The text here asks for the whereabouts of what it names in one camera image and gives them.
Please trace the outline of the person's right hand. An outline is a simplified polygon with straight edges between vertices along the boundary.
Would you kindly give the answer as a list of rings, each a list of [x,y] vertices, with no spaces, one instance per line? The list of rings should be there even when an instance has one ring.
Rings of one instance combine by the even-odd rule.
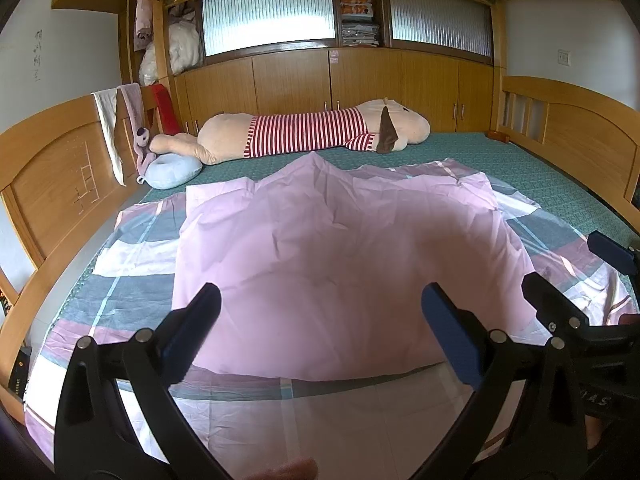
[[[276,468],[251,474],[246,480],[316,480],[318,464],[313,458],[299,458]]]

